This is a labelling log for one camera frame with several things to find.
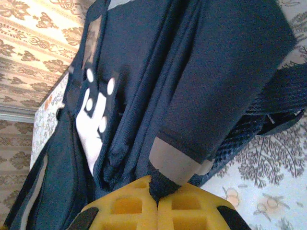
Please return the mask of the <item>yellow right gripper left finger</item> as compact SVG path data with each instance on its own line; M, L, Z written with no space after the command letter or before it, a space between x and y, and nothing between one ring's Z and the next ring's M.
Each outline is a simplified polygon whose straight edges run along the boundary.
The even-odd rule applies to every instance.
M145 176L86 205L69 230L156 230L157 205Z

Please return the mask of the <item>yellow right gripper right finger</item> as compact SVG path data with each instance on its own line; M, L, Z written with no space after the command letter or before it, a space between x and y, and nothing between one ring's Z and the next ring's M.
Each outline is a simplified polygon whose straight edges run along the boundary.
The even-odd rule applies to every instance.
M157 214L159 230L250 229L230 202L190 184L160 199Z

